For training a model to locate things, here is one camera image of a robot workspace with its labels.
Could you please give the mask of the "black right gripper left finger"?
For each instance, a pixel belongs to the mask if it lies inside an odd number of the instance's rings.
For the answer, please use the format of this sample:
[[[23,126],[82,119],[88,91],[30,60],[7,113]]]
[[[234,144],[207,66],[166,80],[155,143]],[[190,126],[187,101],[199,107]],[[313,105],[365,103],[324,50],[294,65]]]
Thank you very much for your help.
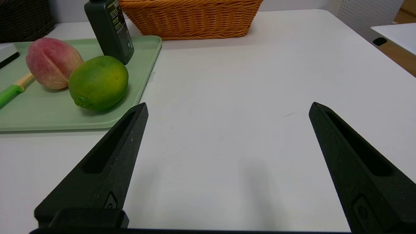
[[[148,120],[130,108],[35,208],[39,228],[127,228],[123,206]]]

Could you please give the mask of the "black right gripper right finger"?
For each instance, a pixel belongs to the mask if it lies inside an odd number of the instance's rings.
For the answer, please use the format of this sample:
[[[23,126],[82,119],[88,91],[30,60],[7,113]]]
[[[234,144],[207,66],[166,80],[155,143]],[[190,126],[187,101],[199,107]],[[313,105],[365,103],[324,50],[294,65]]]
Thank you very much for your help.
[[[416,185],[332,109],[309,110],[321,152],[354,234],[414,234]]]

